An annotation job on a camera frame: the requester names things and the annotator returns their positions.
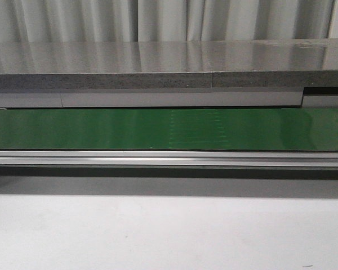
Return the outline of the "green conveyor belt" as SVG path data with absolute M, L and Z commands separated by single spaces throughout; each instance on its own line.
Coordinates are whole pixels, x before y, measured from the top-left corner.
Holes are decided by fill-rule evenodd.
M 0 150 L 338 151 L 338 109 L 0 110 Z

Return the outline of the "white pleated curtain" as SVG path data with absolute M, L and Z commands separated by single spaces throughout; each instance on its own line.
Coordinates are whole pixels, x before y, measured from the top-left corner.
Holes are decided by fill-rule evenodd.
M 0 42 L 326 38 L 334 1 L 0 1 Z

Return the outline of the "aluminium conveyor front rail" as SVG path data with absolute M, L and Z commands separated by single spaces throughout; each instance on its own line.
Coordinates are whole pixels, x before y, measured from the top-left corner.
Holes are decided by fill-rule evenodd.
M 338 169 L 338 151 L 0 151 L 0 166 Z

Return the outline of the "grey conveyor rear rail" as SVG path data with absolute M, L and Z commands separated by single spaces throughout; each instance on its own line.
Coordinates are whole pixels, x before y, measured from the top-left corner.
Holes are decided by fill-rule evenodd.
M 338 107 L 338 87 L 0 89 L 0 108 Z

